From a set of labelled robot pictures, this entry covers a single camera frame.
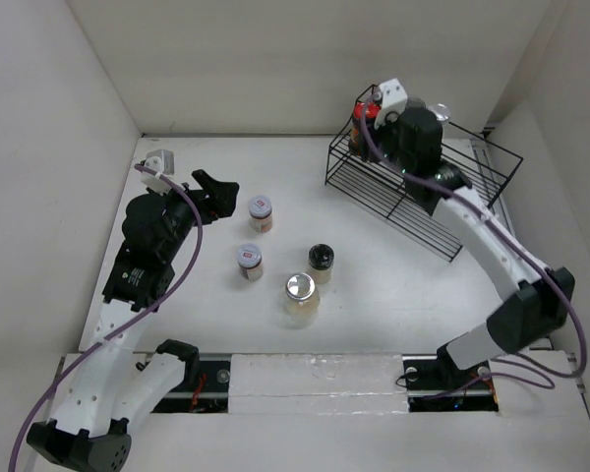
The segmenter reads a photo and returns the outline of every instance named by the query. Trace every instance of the black wire shelf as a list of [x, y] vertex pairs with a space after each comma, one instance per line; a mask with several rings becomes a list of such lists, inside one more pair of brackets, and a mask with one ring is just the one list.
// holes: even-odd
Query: black wire shelf
[[[363, 101], [375, 86], [367, 88], [355, 101]], [[481, 199], [491, 208], [524, 160], [510, 150], [495, 145], [481, 135], [449, 122], [449, 127], [462, 133], [471, 141], [482, 141], [503, 150], [510, 156], [510, 162], [500, 162], [497, 170], [477, 155], [468, 155], [442, 144], [443, 159], [457, 165], [472, 181]], [[417, 203], [407, 195], [404, 179], [381, 164], [364, 162], [349, 149], [351, 118], [334, 137], [329, 145], [325, 167], [325, 184], [351, 197], [368, 211], [376, 214], [402, 233], [423, 246], [452, 261], [462, 248], [461, 242], [442, 224], [434, 221]]]

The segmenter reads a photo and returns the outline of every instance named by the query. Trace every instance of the bolt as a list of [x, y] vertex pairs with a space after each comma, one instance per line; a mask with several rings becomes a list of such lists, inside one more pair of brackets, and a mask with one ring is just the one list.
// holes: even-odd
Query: bolt
[[415, 381], [417, 381], [417, 369], [415, 369], [414, 367], [407, 367], [404, 370], [404, 378], [408, 382], [415, 382]]
[[216, 381], [220, 384], [227, 384], [229, 382], [229, 371], [227, 369], [221, 369], [216, 373]]

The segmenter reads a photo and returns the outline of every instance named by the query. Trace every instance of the red lid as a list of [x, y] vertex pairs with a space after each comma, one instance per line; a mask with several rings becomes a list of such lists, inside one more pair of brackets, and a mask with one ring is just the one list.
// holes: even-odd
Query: red lid
[[[363, 105], [365, 103], [357, 103], [354, 107], [354, 118], [357, 120], [361, 119], [361, 113], [363, 112]], [[381, 111], [381, 108], [377, 106], [375, 103], [370, 103], [367, 107], [367, 113], [365, 114], [365, 118], [368, 120], [376, 118], [378, 112]]]

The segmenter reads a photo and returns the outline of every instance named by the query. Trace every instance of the robotic arm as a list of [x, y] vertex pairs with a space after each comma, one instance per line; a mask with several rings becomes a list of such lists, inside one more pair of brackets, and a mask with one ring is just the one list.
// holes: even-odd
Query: robotic arm
[[[170, 171], [172, 153], [155, 151], [145, 167]], [[231, 216], [239, 186], [218, 182], [203, 170], [193, 172], [202, 190], [184, 193], [199, 211], [201, 223]], [[103, 306], [90, 346], [102, 346], [76, 371], [66, 399], [48, 422], [31, 425], [27, 443], [52, 463], [80, 472], [117, 472], [131, 448], [131, 434], [161, 398], [180, 384], [192, 386], [199, 373], [195, 346], [167, 340], [147, 367], [124, 390], [133, 352], [149, 318], [111, 340], [105, 336], [151, 306], [168, 290], [172, 261], [196, 217], [189, 205], [157, 178], [144, 173], [148, 193], [127, 205], [125, 240], [103, 289]]]
[[[406, 107], [408, 96], [398, 79], [381, 84], [373, 100], [380, 109], [369, 131], [379, 151], [371, 149], [361, 136], [358, 143], [361, 157], [380, 161], [405, 174], [408, 196], [461, 240], [495, 284], [503, 301], [483, 324], [438, 349], [434, 374], [453, 387], [454, 380], [464, 371], [500, 355], [517, 353], [562, 327], [566, 320], [565, 307], [555, 292], [530, 264], [486, 227], [487, 219], [544, 270], [568, 299], [572, 297], [574, 278], [566, 268], [551, 270], [530, 255], [486, 208], [463, 172], [442, 159], [442, 122], [427, 108]], [[480, 215], [458, 199], [413, 182], [410, 176], [449, 189], [477, 207]]]

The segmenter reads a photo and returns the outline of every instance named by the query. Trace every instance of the glass jar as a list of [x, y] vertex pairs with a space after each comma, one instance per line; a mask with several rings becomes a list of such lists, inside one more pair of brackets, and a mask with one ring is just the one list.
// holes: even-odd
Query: glass jar
[[284, 306], [294, 317], [310, 315], [321, 301], [315, 280], [307, 273], [294, 273], [288, 277], [284, 292]]
[[308, 252], [308, 274], [318, 285], [329, 282], [333, 265], [334, 251], [328, 244], [317, 244]]
[[249, 200], [251, 225], [256, 231], [265, 233], [273, 227], [273, 207], [265, 195], [256, 195]]
[[238, 249], [236, 261], [245, 278], [254, 281], [263, 276], [263, 254], [255, 244], [244, 244]]

